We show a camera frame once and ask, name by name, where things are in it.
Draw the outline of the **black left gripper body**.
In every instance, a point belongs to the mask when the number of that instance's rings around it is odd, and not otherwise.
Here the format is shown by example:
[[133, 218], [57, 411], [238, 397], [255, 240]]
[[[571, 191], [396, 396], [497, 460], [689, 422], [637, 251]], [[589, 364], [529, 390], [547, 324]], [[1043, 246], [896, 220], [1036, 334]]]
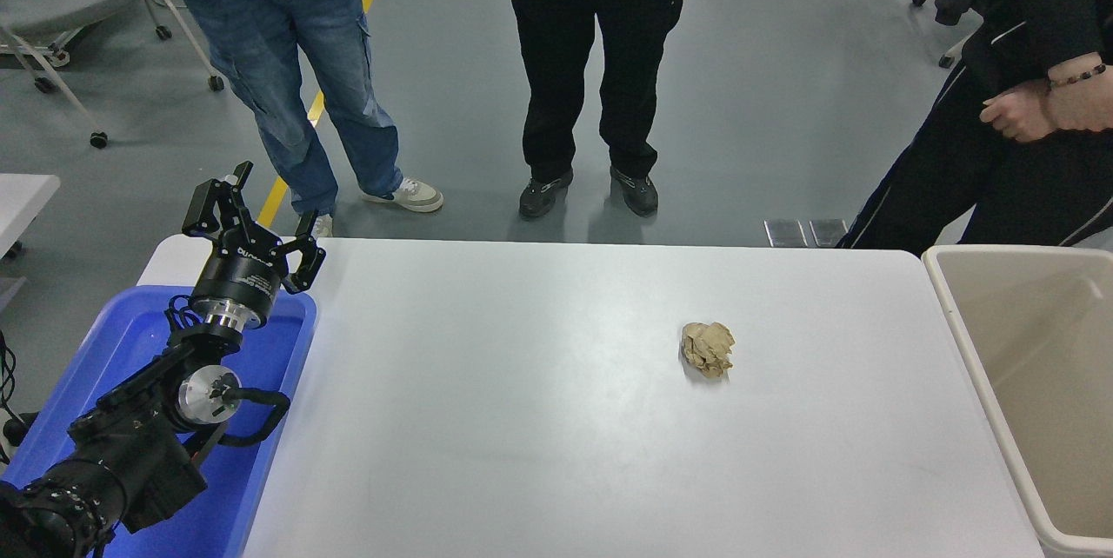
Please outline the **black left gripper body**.
[[283, 264], [268, 253], [256, 256], [243, 246], [215, 242], [193, 288], [191, 309], [200, 316], [232, 313], [239, 320], [266, 320], [282, 278]]

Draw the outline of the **person's hand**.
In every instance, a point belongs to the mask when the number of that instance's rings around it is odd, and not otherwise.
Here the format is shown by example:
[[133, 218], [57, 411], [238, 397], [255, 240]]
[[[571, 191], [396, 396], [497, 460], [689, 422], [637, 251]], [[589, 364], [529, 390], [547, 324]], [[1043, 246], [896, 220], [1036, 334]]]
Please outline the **person's hand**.
[[979, 121], [1011, 141], [1033, 143], [1058, 130], [1045, 80], [1026, 80], [983, 102]]

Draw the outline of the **person's hand with bracelet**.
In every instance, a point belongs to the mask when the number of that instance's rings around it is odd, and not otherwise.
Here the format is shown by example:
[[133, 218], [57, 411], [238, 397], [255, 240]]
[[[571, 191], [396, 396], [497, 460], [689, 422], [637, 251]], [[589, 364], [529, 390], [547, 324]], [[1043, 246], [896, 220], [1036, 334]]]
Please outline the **person's hand with bracelet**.
[[1112, 78], [1095, 75], [1047, 95], [1050, 120], [1057, 130], [1101, 133], [1112, 128]]

